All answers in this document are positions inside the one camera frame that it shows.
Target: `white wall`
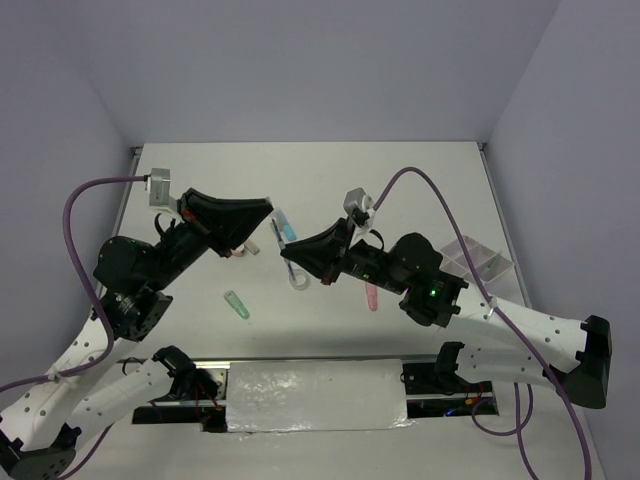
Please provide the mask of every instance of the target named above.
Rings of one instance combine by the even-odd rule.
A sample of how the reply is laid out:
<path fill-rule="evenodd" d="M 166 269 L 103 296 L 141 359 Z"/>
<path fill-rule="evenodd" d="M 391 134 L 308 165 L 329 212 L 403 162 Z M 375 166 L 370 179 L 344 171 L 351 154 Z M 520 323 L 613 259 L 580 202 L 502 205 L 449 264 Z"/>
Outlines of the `white wall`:
<path fill-rule="evenodd" d="M 142 144 L 486 140 L 559 0 L 47 3 Z"/>
<path fill-rule="evenodd" d="M 639 26 L 636 0 L 563 0 L 488 150 L 535 306 L 612 323 L 609 480 L 638 478 Z"/>
<path fill-rule="evenodd" d="M 0 1 L 0 384 L 42 374 L 86 320 L 62 239 L 62 208 L 83 181 L 128 171 L 131 154 L 42 5 Z M 73 216 L 86 265 L 122 194 L 83 195 Z M 6 405 L 12 395 L 3 395 Z"/>

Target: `blue tube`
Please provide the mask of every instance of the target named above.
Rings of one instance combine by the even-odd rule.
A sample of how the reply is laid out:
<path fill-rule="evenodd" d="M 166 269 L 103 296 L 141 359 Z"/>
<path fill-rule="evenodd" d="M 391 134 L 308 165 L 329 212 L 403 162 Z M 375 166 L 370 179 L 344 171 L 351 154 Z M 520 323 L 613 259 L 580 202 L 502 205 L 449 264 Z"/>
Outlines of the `blue tube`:
<path fill-rule="evenodd" d="M 273 212 L 271 212 L 271 216 L 276 220 L 278 228 L 282 230 L 282 233 L 284 233 L 284 236 L 287 237 L 288 241 L 293 242 L 296 240 L 296 238 L 298 238 L 296 237 L 293 228 L 291 228 L 287 217 L 284 216 L 284 212 L 281 208 L 274 208 Z"/>

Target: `purple cable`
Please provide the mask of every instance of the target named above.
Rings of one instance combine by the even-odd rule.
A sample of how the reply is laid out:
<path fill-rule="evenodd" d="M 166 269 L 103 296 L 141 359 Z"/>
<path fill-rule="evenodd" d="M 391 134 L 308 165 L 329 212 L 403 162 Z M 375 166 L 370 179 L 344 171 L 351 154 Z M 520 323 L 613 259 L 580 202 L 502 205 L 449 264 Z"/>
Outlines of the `purple cable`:
<path fill-rule="evenodd" d="M 100 300 L 96 295 L 96 292 L 93 290 L 91 285 L 91 280 L 87 276 L 87 272 L 85 272 L 82 262 L 80 261 L 80 257 L 78 256 L 78 252 L 76 251 L 76 247 L 73 243 L 73 239 L 71 238 L 71 209 L 73 207 L 73 203 L 80 196 L 82 192 L 85 190 L 95 187 L 96 185 L 105 185 L 108 183 L 128 183 L 128 182 L 143 182 L 146 177 L 110 177 L 110 178 L 98 178 L 96 180 L 91 180 L 90 182 L 84 183 L 76 188 L 69 198 L 67 199 L 67 203 L 64 206 L 64 212 L 62 215 L 62 232 L 64 234 L 64 242 L 67 245 L 67 251 L 69 252 L 69 256 L 71 257 L 71 262 L 73 263 L 78 276 L 80 277 L 80 282 L 82 282 L 82 286 L 84 287 L 87 295 L 89 296 L 89 300 L 91 301 L 91 305 L 93 306 L 96 314 L 100 318 L 100 322 L 105 329 L 107 334 L 107 348 L 104 352 L 102 352 L 95 360 L 92 360 L 84 365 L 79 365 L 77 367 L 69 368 L 67 370 L 62 370 L 58 372 L 59 375 L 64 377 L 72 377 L 77 375 L 78 373 L 84 372 L 91 367 L 94 367 L 105 358 L 109 356 L 111 350 L 113 350 L 113 330 L 111 328 L 111 324 L 109 323 L 109 319 L 107 318 L 106 313 L 104 312 L 102 305 L 100 305 Z M 12 388 L 21 387 L 23 385 L 30 385 L 32 383 L 47 383 L 49 382 L 49 377 L 47 375 L 39 375 L 37 377 L 25 378 L 23 380 L 16 380 L 15 382 L 7 383 L 0 387 L 0 394 L 10 390 Z"/>
<path fill-rule="evenodd" d="M 522 457 L 522 463 L 524 463 L 527 472 L 533 480 L 539 480 L 536 472 L 533 471 L 529 458 L 527 458 L 527 451 L 524 448 L 524 440 L 522 440 L 522 430 L 524 426 L 520 426 L 520 388 L 517 383 L 513 384 L 513 390 L 516 395 L 516 437 L 518 438 L 518 449 L 520 450 L 520 456 Z"/>
<path fill-rule="evenodd" d="M 471 420 L 473 421 L 475 426 L 478 427 L 480 430 L 482 430 L 485 433 L 488 433 L 489 435 L 493 435 L 495 437 L 509 437 L 511 435 L 517 434 L 519 431 L 524 430 L 524 427 L 527 426 L 527 424 L 529 423 L 529 420 L 531 420 L 531 416 L 533 415 L 533 389 L 531 388 L 531 385 L 527 384 L 527 390 L 529 391 L 529 408 L 527 409 L 527 416 L 524 418 L 524 422 L 522 422 L 522 425 L 520 425 L 519 420 L 516 423 L 516 425 L 519 425 L 520 428 L 516 426 L 516 428 L 514 428 L 513 430 L 508 430 L 506 432 L 496 432 L 494 430 L 489 430 L 487 427 L 481 425 L 480 422 L 478 422 L 478 419 L 476 418 L 478 408 L 480 408 L 481 405 L 491 400 L 491 398 L 485 398 L 484 400 L 480 400 L 473 406 L 473 408 L 471 409 Z"/>
<path fill-rule="evenodd" d="M 446 200 L 442 196 L 442 193 L 440 193 L 440 190 L 438 189 L 436 184 L 433 183 L 433 180 L 431 180 L 431 178 L 429 178 L 429 176 L 427 176 L 426 173 L 424 173 L 422 170 L 420 170 L 419 168 L 416 168 L 416 167 L 405 167 L 405 168 L 400 169 L 391 178 L 391 180 L 389 181 L 387 186 L 384 188 L 384 190 L 382 191 L 382 194 L 380 195 L 380 198 L 378 198 L 378 201 L 373 206 L 373 209 L 374 210 L 378 210 L 380 208 L 380 206 L 382 205 L 382 202 L 384 202 L 385 198 L 387 198 L 387 195 L 389 195 L 389 192 L 391 191 L 391 188 L 393 188 L 393 185 L 398 181 L 398 179 L 402 175 L 404 175 L 405 173 L 408 173 L 408 172 L 416 173 L 417 175 L 422 177 L 422 179 L 429 184 L 429 186 L 433 190 L 433 193 L 436 194 L 436 197 L 438 197 L 438 200 L 440 201 L 440 204 L 442 205 L 442 208 L 444 209 L 445 213 L 447 214 L 447 217 L 449 218 L 449 222 L 451 223 L 451 226 L 453 227 L 453 230 L 456 232 L 456 237 L 458 238 L 458 242 L 460 243 L 460 246 L 462 247 L 462 252 L 464 253 L 464 257 L 467 260 L 467 263 L 469 264 L 469 269 L 471 270 L 471 274 L 473 275 L 473 278 L 474 278 L 474 280 L 476 282 L 476 285 L 478 286 L 478 289 L 480 290 L 480 293 L 482 293 L 482 296 L 487 301 L 487 303 L 490 303 L 491 302 L 491 295 L 489 295 L 489 292 L 484 287 L 484 285 L 482 283 L 482 280 L 480 279 L 480 275 L 478 274 L 478 271 L 476 270 L 475 266 L 473 265 L 473 261 L 471 260 L 471 255 L 469 255 L 469 249 L 467 248 L 466 244 L 464 243 L 464 239 L 462 238 L 462 232 L 460 232 L 460 228 L 458 227 L 458 224 L 457 224 L 455 218 L 453 218 L 453 213 L 451 213 L 451 209 L 449 208 L 449 205 L 447 204 Z M 564 405 L 565 405 L 565 407 L 567 409 L 567 412 L 569 413 L 569 417 L 571 417 L 571 421 L 573 422 L 573 426 L 575 427 L 576 433 L 578 435 L 578 440 L 580 441 L 580 447 L 582 448 L 582 456 L 583 456 L 583 459 L 584 459 L 584 479 L 585 480 L 591 480 L 591 476 L 592 476 L 592 471 L 591 471 L 591 453 L 589 452 L 589 445 L 587 443 L 587 438 L 586 438 L 586 436 L 584 434 L 584 431 L 582 430 L 582 426 L 580 425 L 580 420 L 578 419 L 576 411 L 573 408 L 573 405 L 571 405 L 571 401 L 569 400 L 569 397 L 567 396 L 566 392 L 562 388 L 562 384 L 560 383 L 560 381 L 558 380 L 556 375 L 553 373 L 553 371 L 549 367 L 549 364 L 544 359 L 542 354 L 538 351 L 538 349 L 535 347 L 535 345 L 533 345 L 533 343 L 531 343 L 531 341 L 526 337 L 526 335 L 520 331 L 518 326 L 515 323 L 513 323 L 513 321 L 500 309 L 500 307 L 496 307 L 494 311 L 495 311 L 495 313 L 498 314 L 498 316 L 500 318 L 502 318 L 502 320 L 513 331 L 513 333 L 516 334 L 516 336 L 522 341 L 522 343 L 525 344 L 525 346 L 529 349 L 529 351 L 532 353 L 532 355 L 534 357 L 536 357 L 536 360 L 538 361 L 538 363 L 540 363 L 540 365 L 542 365 L 542 368 L 543 368 L 547 378 L 551 381 L 553 386 L 556 388 L 556 392 L 558 393 L 558 395 L 562 399 L 562 402 L 564 403 Z M 520 425 L 519 421 L 516 424 L 516 430 L 518 431 L 517 433 L 521 433 L 521 431 L 522 431 L 522 425 Z M 524 451 L 524 445 L 522 444 L 522 442 L 519 442 L 518 446 L 520 447 L 520 454 L 522 455 L 523 459 L 526 458 L 526 454 L 525 454 L 525 451 Z"/>
<path fill-rule="evenodd" d="M 61 477 L 58 477 L 58 480 L 67 480 L 68 478 L 71 478 L 73 475 L 78 473 L 78 470 L 84 467 L 87 462 L 91 460 L 91 457 L 93 457 L 93 454 L 96 453 L 96 450 L 98 450 L 98 447 L 104 440 L 104 437 L 107 436 L 107 433 L 109 433 L 109 430 L 111 430 L 111 427 L 113 427 L 113 425 L 109 425 L 107 428 L 105 428 L 98 437 L 98 440 L 96 440 L 96 443 L 93 444 L 93 447 L 91 447 L 91 450 L 89 450 L 89 453 L 87 453 L 82 461 L 76 467 L 74 467 L 73 470 L 70 470 L 69 473 L 65 473 Z"/>

